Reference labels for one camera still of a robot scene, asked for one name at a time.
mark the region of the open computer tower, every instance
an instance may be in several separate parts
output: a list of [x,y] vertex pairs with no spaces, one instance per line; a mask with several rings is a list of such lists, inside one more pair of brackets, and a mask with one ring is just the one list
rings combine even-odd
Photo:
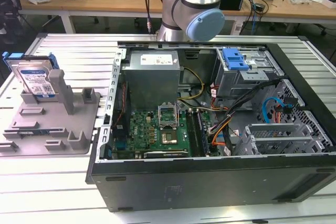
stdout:
[[278,45],[120,41],[87,179],[110,211],[299,202],[335,125]]

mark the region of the table leg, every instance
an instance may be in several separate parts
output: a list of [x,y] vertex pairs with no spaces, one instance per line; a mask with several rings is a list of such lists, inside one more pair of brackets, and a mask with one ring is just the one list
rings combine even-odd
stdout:
[[105,30],[110,29],[110,19],[109,17],[104,17]]
[[242,30],[241,28],[243,27],[244,24],[244,19],[237,19],[233,22],[232,30],[231,30],[231,35],[239,35],[240,31]]
[[75,27],[73,25],[73,22],[72,22],[72,19],[69,15],[61,15],[61,18],[62,18],[62,22],[63,22],[63,25],[64,25],[64,29],[65,29],[65,32],[67,34],[75,34],[76,33],[76,30],[75,30]]

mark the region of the metal slotted table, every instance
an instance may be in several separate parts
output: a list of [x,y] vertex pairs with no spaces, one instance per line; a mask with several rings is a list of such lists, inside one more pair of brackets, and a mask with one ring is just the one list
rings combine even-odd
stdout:
[[[102,94],[94,132],[102,124],[117,41],[154,41],[148,35],[62,35],[37,38],[26,54],[53,52],[74,92],[94,87]],[[277,43],[336,116],[336,69],[298,37],[220,36],[214,41]],[[13,74],[0,88],[0,132],[21,104]],[[0,158],[0,223],[335,223],[336,182],[302,203],[172,209],[112,214],[95,185],[85,183],[89,155]]]

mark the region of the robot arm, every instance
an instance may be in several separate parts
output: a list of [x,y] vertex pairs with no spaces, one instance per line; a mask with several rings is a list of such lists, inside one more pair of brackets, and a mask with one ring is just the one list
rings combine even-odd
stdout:
[[163,0],[159,41],[208,41],[224,26],[221,0]]

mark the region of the gray plastic stand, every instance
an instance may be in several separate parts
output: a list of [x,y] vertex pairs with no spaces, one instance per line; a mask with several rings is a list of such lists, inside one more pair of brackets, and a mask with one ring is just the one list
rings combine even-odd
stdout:
[[39,102],[22,93],[24,102],[3,135],[0,156],[85,154],[89,151],[100,94],[93,88],[73,93],[64,82],[63,70],[48,76],[57,101]]

